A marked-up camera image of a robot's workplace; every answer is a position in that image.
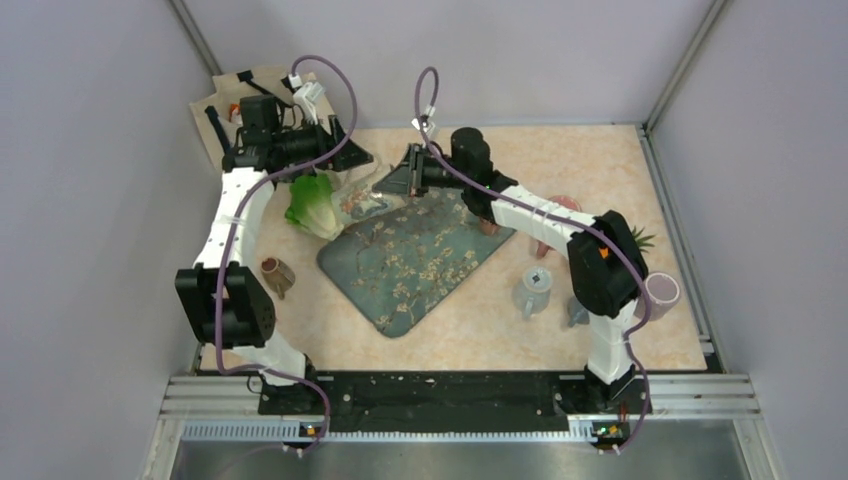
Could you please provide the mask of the beige tall mug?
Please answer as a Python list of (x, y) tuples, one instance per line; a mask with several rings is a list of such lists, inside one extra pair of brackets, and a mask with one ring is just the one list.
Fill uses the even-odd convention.
[(360, 179), (333, 192), (331, 205), (336, 219), (350, 225), (391, 213), (406, 205), (401, 196), (374, 191), (373, 184), (373, 180)]

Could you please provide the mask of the brown dark mug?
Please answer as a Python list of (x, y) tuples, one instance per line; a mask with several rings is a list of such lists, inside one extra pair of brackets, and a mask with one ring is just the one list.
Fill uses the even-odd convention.
[(265, 258), (260, 263), (260, 271), (269, 289), (284, 300), (286, 293), (296, 283), (294, 271), (282, 260), (276, 257)]

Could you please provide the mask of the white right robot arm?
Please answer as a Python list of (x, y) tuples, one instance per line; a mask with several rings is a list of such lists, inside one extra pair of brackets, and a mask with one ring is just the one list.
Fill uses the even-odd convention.
[(569, 263), (573, 292), (589, 312), (589, 404), (612, 412), (627, 397), (623, 382), (637, 366), (630, 342), (638, 298), (647, 289), (648, 269), (631, 228), (622, 214), (601, 215), (566, 208), (538, 196), (494, 168), (482, 133), (471, 127), (451, 136), (449, 158), (428, 136), (425, 148), (450, 186), (475, 216), (525, 233), (562, 254)]

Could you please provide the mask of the salmon pink text mug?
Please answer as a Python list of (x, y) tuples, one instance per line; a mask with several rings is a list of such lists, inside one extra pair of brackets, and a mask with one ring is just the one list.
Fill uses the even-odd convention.
[(501, 227), (496, 223), (490, 222), (487, 219), (480, 218), (479, 219), (479, 229), (483, 235), (493, 236), (499, 232)]

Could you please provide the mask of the grey blue glass mug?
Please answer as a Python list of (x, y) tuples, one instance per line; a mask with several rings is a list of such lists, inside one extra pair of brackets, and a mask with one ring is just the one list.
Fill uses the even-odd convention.
[(511, 292), (512, 303), (523, 320), (548, 307), (552, 287), (553, 276), (547, 268), (533, 266), (524, 271)]

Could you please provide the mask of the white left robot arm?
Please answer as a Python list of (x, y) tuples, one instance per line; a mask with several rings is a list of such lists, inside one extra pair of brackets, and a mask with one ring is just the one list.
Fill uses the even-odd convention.
[(287, 102), (273, 94), (246, 96), (232, 137), (218, 110), (206, 109), (223, 149), (221, 194), (206, 242), (193, 264), (178, 270), (175, 288), (201, 344), (235, 352), (266, 382), (284, 386), (283, 401), (303, 414), (317, 407), (321, 388), (305, 376), (306, 355), (277, 332), (272, 298), (252, 270), (260, 224), (278, 186), (330, 194), (329, 172), (368, 165), (374, 157), (335, 115), (313, 116), (310, 101), (300, 106), (302, 113), (287, 125)]

